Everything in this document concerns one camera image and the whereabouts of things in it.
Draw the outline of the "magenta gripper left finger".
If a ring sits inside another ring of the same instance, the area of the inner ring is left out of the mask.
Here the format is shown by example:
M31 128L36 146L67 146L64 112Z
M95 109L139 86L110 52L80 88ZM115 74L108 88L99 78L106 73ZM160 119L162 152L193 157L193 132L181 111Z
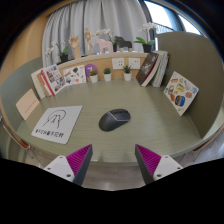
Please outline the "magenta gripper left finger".
M92 154L92 145L87 145L68 156L59 155L44 170L81 186Z

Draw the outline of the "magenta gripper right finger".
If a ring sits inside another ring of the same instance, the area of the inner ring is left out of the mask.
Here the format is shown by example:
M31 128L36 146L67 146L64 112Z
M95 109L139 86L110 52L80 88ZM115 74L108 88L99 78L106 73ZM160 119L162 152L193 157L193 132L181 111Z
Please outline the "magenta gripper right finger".
M146 184L182 169L182 166L169 155L160 156L138 144L135 145L135 156Z

